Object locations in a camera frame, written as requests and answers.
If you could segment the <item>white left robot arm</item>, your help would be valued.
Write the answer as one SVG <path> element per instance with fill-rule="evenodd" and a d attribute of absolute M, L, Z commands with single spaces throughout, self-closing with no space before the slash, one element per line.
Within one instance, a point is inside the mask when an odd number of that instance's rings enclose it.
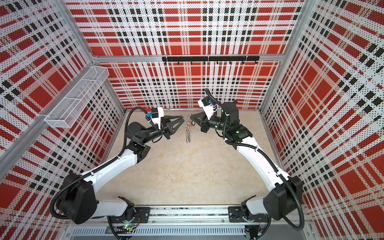
<path fill-rule="evenodd" d="M 131 222 L 137 215 L 133 202 L 124 197 L 97 199 L 97 192 L 114 177 L 142 161 L 151 149 L 148 142 L 161 137 L 169 139 L 184 121 L 182 116 L 164 116 L 158 127 L 146 128 L 138 122 L 128 124 L 123 149 L 117 156 L 80 175 L 71 173 L 65 177 L 59 192 L 51 200 L 51 216 L 78 225 L 101 217 L 120 217 Z"/>

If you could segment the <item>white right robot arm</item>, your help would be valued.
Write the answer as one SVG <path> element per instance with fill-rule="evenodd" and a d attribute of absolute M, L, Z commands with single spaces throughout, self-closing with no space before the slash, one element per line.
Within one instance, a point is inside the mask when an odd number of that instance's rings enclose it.
<path fill-rule="evenodd" d="M 262 150 L 253 134 L 240 123 L 237 102 L 220 104 L 222 114 L 218 116 L 218 104 L 209 98 L 198 101 L 203 112 L 193 114 L 190 120 L 198 124 L 203 133 L 210 129 L 222 131 L 222 138 L 242 154 L 257 171 L 269 193 L 263 197 L 250 197 L 241 203 L 241 214 L 245 221 L 253 221 L 257 215 L 266 214 L 273 220 L 285 220 L 296 230 L 304 227 L 302 208 L 303 182 L 283 171 Z"/>

